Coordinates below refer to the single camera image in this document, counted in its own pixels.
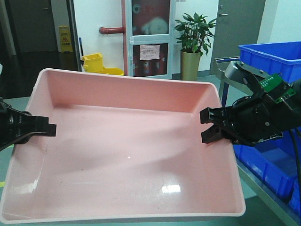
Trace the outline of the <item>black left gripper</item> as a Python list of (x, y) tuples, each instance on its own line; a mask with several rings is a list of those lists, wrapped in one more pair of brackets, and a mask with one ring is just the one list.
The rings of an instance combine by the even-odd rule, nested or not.
[(12, 144), (25, 144), (32, 136), (55, 137), (56, 125), (49, 118), (21, 112), (0, 98), (0, 150)]

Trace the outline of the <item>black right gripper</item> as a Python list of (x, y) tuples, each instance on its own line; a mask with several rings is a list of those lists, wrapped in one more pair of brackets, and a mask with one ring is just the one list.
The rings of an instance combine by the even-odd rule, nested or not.
[[(200, 123), (230, 124), (238, 136), (233, 139), (234, 143), (254, 146), (301, 126), (301, 92), (297, 91), (278, 104), (265, 94), (262, 98), (251, 98), (233, 107), (207, 107), (200, 111)], [(231, 140), (230, 134), (218, 126), (202, 132), (201, 138), (206, 144), (223, 138)]]

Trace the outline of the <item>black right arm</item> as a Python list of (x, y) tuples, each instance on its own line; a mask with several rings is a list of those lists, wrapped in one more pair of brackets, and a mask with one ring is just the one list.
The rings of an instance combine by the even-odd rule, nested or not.
[(212, 143), (223, 138), (233, 144), (255, 146), (271, 139), (279, 139), (284, 131), (301, 125), (301, 81), (290, 85), (295, 95), (275, 103), (266, 92), (242, 97), (233, 105), (205, 108), (200, 111), (202, 124), (212, 126), (201, 133), (202, 143)]

